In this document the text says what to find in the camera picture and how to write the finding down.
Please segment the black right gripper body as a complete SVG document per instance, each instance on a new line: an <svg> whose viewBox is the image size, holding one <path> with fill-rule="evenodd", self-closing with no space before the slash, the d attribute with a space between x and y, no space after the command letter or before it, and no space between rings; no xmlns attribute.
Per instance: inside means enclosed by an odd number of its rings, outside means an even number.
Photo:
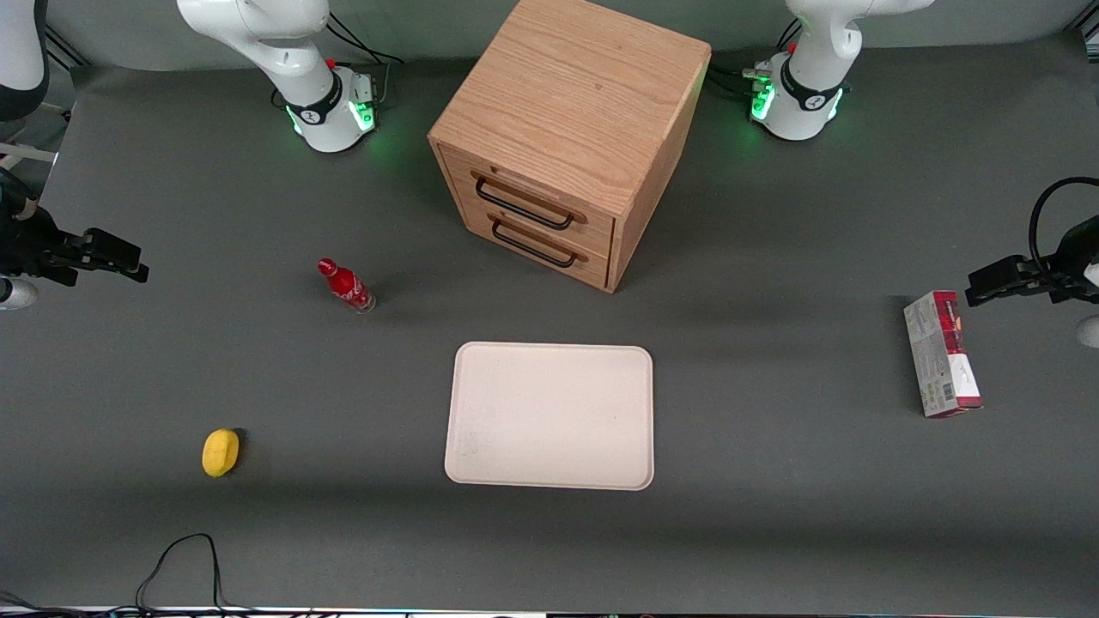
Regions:
<svg viewBox="0 0 1099 618"><path fill-rule="evenodd" d="M70 245L76 236L60 230L49 212L38 207L27 218L22 210L3 206L1 216L1 274L30 276L73 287L77 271L88 266L82 254Z"/></svg>

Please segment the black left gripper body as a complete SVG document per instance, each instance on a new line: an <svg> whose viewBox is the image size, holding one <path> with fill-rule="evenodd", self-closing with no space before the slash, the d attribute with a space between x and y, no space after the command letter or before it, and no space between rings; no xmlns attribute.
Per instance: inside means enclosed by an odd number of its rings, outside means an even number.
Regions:
<svg viewBox="0 0 1099 618"><path fill-rule="evenodd" d="M1098 287L1087 273L1091 271L1096 279L1096 255L1098 255L1098 216L1072 227L1061 238L1059 245L1048 257L1043 258L1053 282L1048 290L1050 301L1061 304L1079 299L1098 304Z"/></svg>

